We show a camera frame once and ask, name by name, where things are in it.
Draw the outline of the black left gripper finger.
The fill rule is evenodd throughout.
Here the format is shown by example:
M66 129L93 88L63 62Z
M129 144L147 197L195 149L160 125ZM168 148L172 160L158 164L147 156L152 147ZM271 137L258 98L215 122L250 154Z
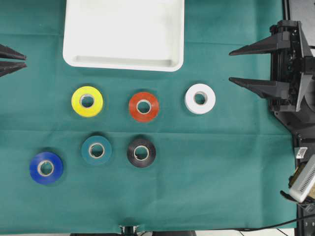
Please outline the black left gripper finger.
M26 68L27 65L24 62L13 62L13 61L1 61L0 62L0 76L13 73L22 68Z
M27 57L7 46L0 44L0 58L1 59L19 59L26 60Z

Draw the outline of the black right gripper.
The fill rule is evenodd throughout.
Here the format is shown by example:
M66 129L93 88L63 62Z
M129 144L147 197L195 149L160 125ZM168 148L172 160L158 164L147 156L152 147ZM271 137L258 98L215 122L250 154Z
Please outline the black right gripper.
M229 53L230 56L271 54L271 80L230 77L229 81L261 98L269 99L273 112L298 112L311 82L315 80L315 57L300 21L281 20L270 27L271 36Z

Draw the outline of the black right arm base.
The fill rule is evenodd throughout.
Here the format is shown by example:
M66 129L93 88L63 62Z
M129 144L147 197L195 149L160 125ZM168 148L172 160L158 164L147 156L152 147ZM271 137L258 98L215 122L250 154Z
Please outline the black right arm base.
M307 93L298 112L274 112L275 117L294 136L302 139L315 138L315 94Z

